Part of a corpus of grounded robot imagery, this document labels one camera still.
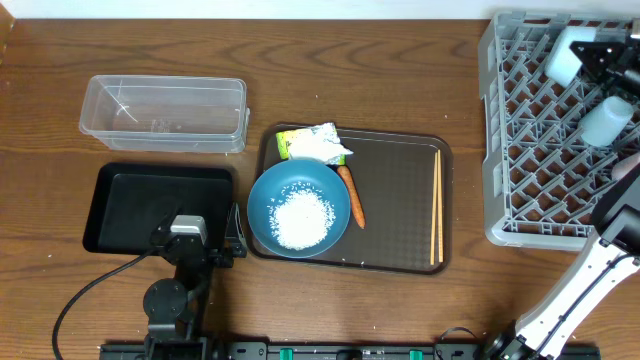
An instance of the orange carrot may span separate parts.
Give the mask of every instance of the orange carrot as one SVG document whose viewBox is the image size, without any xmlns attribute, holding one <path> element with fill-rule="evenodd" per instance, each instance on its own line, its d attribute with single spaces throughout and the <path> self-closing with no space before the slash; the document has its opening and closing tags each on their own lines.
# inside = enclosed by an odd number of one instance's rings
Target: orange carrot
<svg viewBox="0 0 640 360">
<path fill-rule="evenodd" d="M 356 191 L 356 185 L 353 183 L 353 177 L 351 177 L 351 171 L 349 171 L 348 167 L 341 165 L 338 166 L 338 175 L 340 175 L 342 181 L 344 181 L 344 184 L 347 186 L 347 190 L 349 191 L 353 217 L 356 219 L 358 226 L 364 229 L 364 212 L 362 211 L 362 204 L 360 204 L 360 198 L 358 197 L 358 192 Z"/>
</svg>

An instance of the gray plastic basket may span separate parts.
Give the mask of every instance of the gray plastic basket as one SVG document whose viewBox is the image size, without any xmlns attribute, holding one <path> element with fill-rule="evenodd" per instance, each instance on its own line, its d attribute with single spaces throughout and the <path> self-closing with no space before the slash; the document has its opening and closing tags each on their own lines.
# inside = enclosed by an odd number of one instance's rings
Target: gray plastic basket
<svg viewBox="0 0 640 360">
<path fill-rule="evenodd" d="M 623 41 L 630 21 L 525 12 L 491 21 L 478 66 L 487 121 L 484 225 L 494 244 L 582 249 L 593 206 L 613 184 L 611 167 L 640 151 L 638 102 L 621 94 L 636 115 L 612 146 L 588 146 L 577 124 L 602 101 L 602 91 L 580 74 L 565 89 L 544 75 L 544 65 L 566 26 L 596 27 L 596 41 Z"/>
</svg>

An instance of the wooden chopstick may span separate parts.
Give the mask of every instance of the wooden chopstick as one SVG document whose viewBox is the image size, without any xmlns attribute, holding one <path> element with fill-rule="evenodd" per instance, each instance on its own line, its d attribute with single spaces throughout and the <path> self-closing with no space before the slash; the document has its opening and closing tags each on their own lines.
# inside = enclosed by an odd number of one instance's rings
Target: wooden chopstick
<svg viewBox="0 0 640 360">
<path fill-rule="evenodd" d="M 444 261 L 444 250 L 442 247 L 442 155 L 440 149 L 437 154 L 438 160 L 438 261 Z"/>
<path fill-rule="evenodd" d="M 433 158 L 433 206 L 431 207 L 431 265 L 436 259 L 436 211 L 437 199 L 436 191 L 438 189 L 438 155 L 434 154 Z"/>
</svg>

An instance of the brown serving tray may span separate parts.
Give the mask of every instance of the brown serving tray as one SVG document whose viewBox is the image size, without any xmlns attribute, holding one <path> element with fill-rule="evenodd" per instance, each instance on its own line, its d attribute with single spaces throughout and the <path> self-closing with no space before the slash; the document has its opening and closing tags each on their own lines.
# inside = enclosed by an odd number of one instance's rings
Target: brown serving tray
<svg viewBox="0 0 640 360">
<path fill-rule="evenodd" d="M 267 130 L 260 144 L 256 179 L 281 162 L 275 134 L 302 125 L 280 124 Z M 248 237 L 249 250 L 264 259 L 332 265 L 354 269 L 435 275 L 451 261 L 453 154 L 434 136 L 338 129 L 366 216 L 360 229 L 353 216 L 342 238 L 329 250 L 306 259 L 290 259 Z M 442 155 L 444 262 L 430 265 L 434 154 Z"/>
</svg>

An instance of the blue bowl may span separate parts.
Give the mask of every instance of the blue bowl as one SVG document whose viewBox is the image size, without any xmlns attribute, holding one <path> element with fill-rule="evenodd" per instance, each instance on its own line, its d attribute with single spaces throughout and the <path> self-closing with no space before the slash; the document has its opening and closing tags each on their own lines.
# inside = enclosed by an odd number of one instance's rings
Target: blue bowl
<svg viewBox="0 0 640 360">
<path fill-rule="evenodd" d="M 301 182 L 315 187 L 316 194 L 333 205 L 335 221 L 327 236 L 318 244 L 302 250 L 287 249 L 272 235 L 269 209 L 284 202 L 291 185 Z M 249 225 L 255 237 L 264 247 L 280 256 L 305 258 L 318 255 L 335 244 L 349 224 L 351 203 L 344 182 L 326 165 L 309 160 L 287 160 L 262 174 L 249 194 Z"/>
</svg>

